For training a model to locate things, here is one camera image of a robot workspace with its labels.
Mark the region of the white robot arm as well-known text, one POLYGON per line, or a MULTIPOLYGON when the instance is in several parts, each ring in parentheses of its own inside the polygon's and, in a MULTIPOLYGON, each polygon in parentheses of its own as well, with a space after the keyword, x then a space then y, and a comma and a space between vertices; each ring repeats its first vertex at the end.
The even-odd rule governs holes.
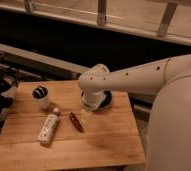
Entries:
POLYGON ((78 84, 83 106, 91 111, 106 91, 153 95, 146 171, 191 171, 191 54, 114 72, 97 64, 78 84))

